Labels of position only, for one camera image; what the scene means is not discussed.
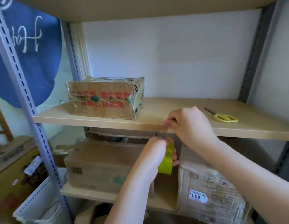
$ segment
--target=scissors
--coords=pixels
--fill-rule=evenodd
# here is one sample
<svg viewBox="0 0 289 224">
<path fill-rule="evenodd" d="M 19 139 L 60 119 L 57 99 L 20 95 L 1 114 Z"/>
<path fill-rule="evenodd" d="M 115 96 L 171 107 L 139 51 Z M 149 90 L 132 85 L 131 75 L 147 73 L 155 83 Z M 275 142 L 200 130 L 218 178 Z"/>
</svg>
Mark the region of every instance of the scissors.
<svg viewBox="0 0 289 224">
<path fill-rule="evenodd" d="M 208 112 L 211 112 L 214 115 L 214 120 L 219 121 L 219 122 L 238 122 L 238 119 L 230 116 L 230 115 L 223 115 L 220 113 L 216 113 L 212 111 L 211 109 L 205 108 Z"/>
</svg>

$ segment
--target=lower shelf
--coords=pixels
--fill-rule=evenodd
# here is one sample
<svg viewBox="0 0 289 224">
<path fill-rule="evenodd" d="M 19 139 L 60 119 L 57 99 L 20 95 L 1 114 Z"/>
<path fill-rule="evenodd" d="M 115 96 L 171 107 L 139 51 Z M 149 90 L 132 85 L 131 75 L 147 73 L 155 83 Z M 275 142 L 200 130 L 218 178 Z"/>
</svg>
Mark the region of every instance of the lower shelf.
<svg viewBox="0 0 289 224">
<path fill-rule="evenodd" d="M 178 192 L 178 168 L 173 169 L 171 175 L 158 174 L 154 181 L 155 198 L 148 198 L 147 209 L 176 213 Z M 61 189 L 61 194 L 78 198 L 114 203 L 117 194 L 94 191 L 90 189 L 75 188 L 67 182 Z"/>
</svg>

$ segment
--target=blue cloth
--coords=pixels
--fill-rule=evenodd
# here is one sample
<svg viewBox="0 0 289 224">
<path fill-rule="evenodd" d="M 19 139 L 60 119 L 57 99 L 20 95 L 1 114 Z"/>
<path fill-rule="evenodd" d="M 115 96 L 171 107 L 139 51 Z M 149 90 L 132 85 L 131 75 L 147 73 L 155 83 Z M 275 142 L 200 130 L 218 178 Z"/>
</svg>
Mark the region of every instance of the blue cloth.
<svg viewBox="0 0 289 224">
<path fill-rule="evenodd" d="M 34 104 L 39 106 L 50 96 L 60 65 L 60 21 L 14 0 L 0 0 L 0 5 Z M 21 108 L 1 54 L 0 97 Z"/>
</svg>

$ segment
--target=shelf underside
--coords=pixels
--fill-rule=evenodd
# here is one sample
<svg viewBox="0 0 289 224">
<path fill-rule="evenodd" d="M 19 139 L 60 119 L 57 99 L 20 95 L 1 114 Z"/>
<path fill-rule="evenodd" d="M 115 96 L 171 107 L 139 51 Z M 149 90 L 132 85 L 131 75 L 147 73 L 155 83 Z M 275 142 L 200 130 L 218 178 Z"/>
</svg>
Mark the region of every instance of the shelf underside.
<svg viewBox="0 0 289 224">
<path fill-rule="evenodd" d="M 289 125 L 274 117 L 236 100 L 191 99 L 191 98 L 144 98 L 144 107 L 137 120 L 73 116 L 69 114 L 69 103 L 64 103 L 33 116 L 35 123 L 113 128 L 124 130 L 157 131 L 172 133 L 162 126 L 168 114 L 183 107 L 197 106 L 208 118 L 217 136 L 289 141 Z M 238 122 L 221 123 L 213 119 L 207 107 L 218 113 L 229 114 Z"/>
<path fill-rule="evenodd" d="M 147 209 L 176 213 L 178 176 L 177 167 L 172 175 L 158 174 L 154 180 L 155 198 L 148 198 Z M 61 189 L 62 195 L 78 198 L 114 203 L 117 194 L 94 191 L 90 189 L 74 188 L 67 182 Z"/>
<path fill-rule="evenodd" d="M 256 9 L 276 0 L 16 0 L 66 22 Z"/>
</svg>

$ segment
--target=yellow-green tape roll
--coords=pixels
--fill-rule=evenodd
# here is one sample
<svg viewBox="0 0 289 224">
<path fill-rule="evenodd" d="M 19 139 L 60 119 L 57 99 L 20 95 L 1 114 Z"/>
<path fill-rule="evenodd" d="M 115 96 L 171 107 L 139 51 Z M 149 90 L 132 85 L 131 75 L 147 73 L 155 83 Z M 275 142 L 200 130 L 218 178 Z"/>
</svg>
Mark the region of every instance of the yellow-green tape roll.
<svg viewBox="0 0 289 224">
<path fill-rule="evenodd" d="M 166 146 L 166 151 L 164 158 L 160 165 L 158 166 L 158 172 L 163 174 L 171 174 L 171 170 L 173 168 L 173 140 Z"/>
</svg>

